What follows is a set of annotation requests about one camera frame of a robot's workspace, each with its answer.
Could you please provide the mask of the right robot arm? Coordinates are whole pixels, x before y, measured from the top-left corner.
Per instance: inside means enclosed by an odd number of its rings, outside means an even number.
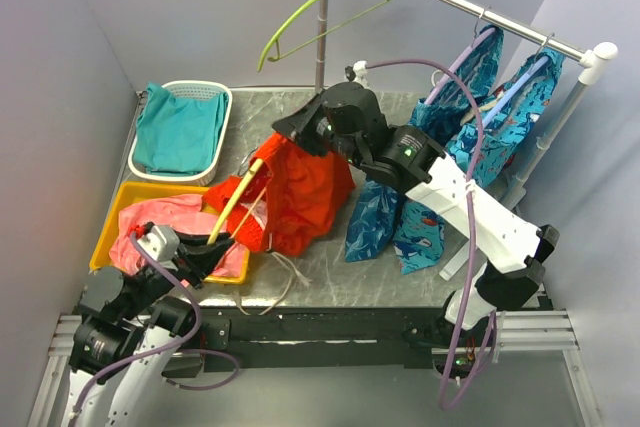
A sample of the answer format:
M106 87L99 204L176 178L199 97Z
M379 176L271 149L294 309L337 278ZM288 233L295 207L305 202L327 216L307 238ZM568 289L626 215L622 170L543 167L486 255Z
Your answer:
M472 286L454 292L445 306L437 323L445 343L462 344L492 311L517 310L538 290L558 230L512 213L467 179L420 129L388 125L371 90L356 82L333 85L272 128L306 153L339 155L372 180L432 210L486 256Z

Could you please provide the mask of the orange shorts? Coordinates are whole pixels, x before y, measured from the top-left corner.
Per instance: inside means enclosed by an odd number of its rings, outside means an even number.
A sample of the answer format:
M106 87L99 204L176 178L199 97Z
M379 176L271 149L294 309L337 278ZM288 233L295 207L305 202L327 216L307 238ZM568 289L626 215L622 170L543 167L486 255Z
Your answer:
M224 228L253 253L301 255L332 228L355 188L347 161L315 157L275 133L251 158L263 164L232 208Z

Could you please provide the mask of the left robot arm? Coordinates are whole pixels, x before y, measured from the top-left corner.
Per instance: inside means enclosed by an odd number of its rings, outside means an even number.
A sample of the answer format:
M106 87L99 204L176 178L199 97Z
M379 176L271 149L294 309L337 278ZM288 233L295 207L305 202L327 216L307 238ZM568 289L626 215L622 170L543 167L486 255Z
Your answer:
M148 222L127 245L142 260L133 274L107 266L90 274L69 359L65 426L131 426L143 398L179 349L198 339L202 309L191 293L234 247L227 233L177 232Z

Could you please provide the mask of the yellow hanger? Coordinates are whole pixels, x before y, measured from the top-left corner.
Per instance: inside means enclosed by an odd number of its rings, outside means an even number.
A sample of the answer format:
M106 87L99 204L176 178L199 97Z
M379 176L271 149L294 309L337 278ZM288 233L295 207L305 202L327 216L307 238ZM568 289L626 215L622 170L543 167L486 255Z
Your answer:
M212 245L216 242L223 224L227 221L229 215L232 213L233 208L238 204L242 195L249 187L249 184L253 181L254 177L260 172L264 165L264 160L261 158L257 158L248 168L244 176L241 178L238 186L232 193L229 198L227 204L223 208L222 212L219 214L218 220L214 225L208 239L207 244Z

